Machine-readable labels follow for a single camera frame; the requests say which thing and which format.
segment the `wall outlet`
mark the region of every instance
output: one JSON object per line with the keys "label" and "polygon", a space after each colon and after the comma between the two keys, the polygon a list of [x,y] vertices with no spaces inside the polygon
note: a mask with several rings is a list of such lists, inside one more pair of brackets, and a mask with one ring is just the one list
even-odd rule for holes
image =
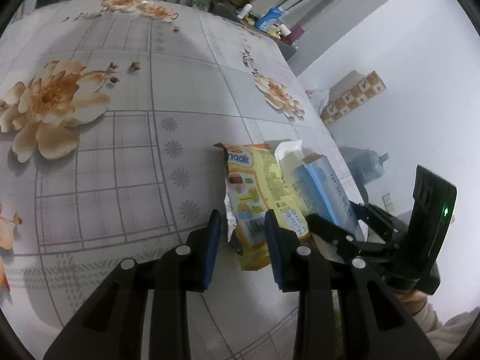
{"label": "wall outlet", "polygon": [[390,203],[393,203],[392,197],[390,196],[389,193],[387,193],[387,195],[383,195],[382,200],[383,200],[383,204],[385,205],[385,207],[387,207],[387,205],[389,205]]}
{"label": "wall outlet", "polygon": [[395,205],[393,203],[388,203],[385,206],[385,209],[389,214],[392,214],[395,211]]}

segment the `plastic bag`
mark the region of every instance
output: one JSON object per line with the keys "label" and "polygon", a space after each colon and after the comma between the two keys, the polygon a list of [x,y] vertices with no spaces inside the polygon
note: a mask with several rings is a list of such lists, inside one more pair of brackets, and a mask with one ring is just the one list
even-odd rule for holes
{"label": "plastic bag", "polygon": [[315,111],[317,111],[318,115],[320,115],[323,109],[328,104],[328,99],[330,97],[330,90],[328,89],[311,89],[305,91],[308,98],[310,99],[311,105]]}

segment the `sleeve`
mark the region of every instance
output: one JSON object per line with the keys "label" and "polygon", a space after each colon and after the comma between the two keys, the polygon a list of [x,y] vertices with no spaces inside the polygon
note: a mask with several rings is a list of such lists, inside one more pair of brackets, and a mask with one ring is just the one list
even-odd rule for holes
{"label": "sleeve", "polygon": [[437,313],[430,303],[426,303],[423,309],[415,314],[413,318],[424,333],[432,332],[442,326],[438,320]]}
{"label": "sleeve", "polygon": [[426,333],[431,344],[437,351],[441,360],[447,359],[465,337],[480,311],[477,307],[472,312],[464,312],[449,319],[442,325],[437,318],[437,313],[431,304],[414,316],[420,328]]}

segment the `blue bottle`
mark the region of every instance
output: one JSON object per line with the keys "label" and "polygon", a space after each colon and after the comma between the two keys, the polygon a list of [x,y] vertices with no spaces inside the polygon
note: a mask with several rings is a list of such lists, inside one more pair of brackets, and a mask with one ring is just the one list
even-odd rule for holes
{"label": "blue bottle", "polygon": [[257,20],[255,27],[260,31],[267,32],[274,23],[280,19],[284,12],[285,11],[280,7],[270,8],[266,15]]}

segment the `white bottle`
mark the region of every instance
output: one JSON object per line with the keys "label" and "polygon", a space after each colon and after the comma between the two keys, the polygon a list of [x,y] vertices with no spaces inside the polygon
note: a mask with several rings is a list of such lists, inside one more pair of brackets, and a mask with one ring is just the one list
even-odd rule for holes
{"label": "white bottle", "polygon": [[247,13],[250,12],[250,9],[251,9],[251,4],[245,4],[245,6],[237,14],[237,17],[239,19],[243,19],[247,15]]}
{"label": "white bottle", "polygon": [[289,36],[292,33],[292,31],[290,31],[290,29],[285,24],[280,24],[278,29],[280,30],[280,33],[285,37]]}

